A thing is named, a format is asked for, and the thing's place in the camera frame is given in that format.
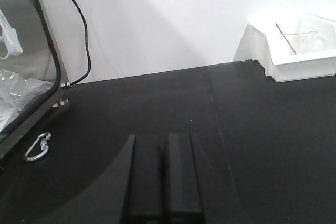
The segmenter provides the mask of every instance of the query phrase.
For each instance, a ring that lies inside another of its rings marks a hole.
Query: clear plastic
[[[34,97],[47,92],[52,83],[34,78],[26,80],[18,73],[0,69],[0,107],[21,111]]]

